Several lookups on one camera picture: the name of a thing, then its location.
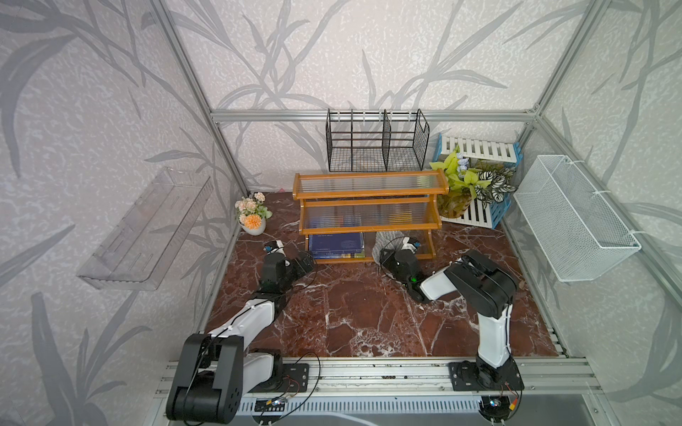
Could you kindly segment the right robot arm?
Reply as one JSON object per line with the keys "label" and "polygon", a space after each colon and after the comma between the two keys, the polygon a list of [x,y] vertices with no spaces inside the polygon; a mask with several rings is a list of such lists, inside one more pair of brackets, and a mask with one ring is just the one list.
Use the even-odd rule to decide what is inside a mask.
{"label": "right robot arm", "polygon": [[411,248],[383,248],[378,264],[419,303],[458,293],[476,310],[479,346],[474,361],[449,364],[456,392],[517,392],[525,385],[511,354],[511,313],[519,285],[501,266],[477,250],[427,275]]}

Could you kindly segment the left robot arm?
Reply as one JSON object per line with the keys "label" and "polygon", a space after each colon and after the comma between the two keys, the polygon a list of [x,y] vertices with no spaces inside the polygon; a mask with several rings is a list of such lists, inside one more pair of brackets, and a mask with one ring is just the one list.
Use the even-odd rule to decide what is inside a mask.
{"label": "left robot arm", "polygon": [[169,420],[229,424],[246,392],[279,387],[284,369],[278,351],[246,350],[284,311],[293,284],[314,270],[314,258],[305,251],[294,258],[281,248],[265,255],[259,287],[244,307],[223,325],[184,342],[167,398]]}

